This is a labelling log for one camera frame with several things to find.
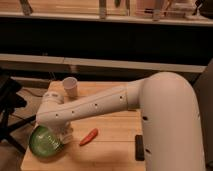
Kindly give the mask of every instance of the red pepper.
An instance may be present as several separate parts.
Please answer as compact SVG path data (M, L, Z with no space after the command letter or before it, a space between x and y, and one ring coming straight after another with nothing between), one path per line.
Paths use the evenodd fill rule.
M85 145L85 144L89 143L89 142L92 141L97 135L98 135L98 129L95 128L95 129L93 129L92 131L90 131L90 133L80 141L79 145L82 146L82 145Z

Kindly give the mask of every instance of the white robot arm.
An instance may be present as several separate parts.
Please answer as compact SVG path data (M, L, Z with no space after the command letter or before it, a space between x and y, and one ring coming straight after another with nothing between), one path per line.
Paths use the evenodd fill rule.
M140 108L147 171L205 171L197 99L190 84L175 73L158 73L62 103L58 94L45 94L38 124L58 134L68 121Z

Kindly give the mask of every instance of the white paper cup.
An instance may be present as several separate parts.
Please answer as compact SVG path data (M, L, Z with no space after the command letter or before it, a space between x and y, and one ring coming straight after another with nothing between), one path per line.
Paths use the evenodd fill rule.
M66 93L68 94L70 98L76 98L78 95L77 83L78 83L78 80L74 77L67 77L63 79L62 81L64 90L66 91Z

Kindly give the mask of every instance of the black wall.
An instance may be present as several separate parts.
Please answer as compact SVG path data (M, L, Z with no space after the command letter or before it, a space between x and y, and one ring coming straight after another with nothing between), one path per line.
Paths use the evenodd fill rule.
M213 27L0 17L0 53L207 65Z

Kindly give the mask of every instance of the wooden tabletop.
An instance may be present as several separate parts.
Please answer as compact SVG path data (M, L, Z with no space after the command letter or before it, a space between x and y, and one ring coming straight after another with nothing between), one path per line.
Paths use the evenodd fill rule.
M79 82L78 98L120 85L119 82ZM69 98L61 82L54 81L49 90ZM73 140L56 156L39 159L29 149L24 156L22 171L145 171L145 163L135 160L136 134L142 133L139 111L124 111L72 121ZM89 144L79 141L93 128L99 135Z

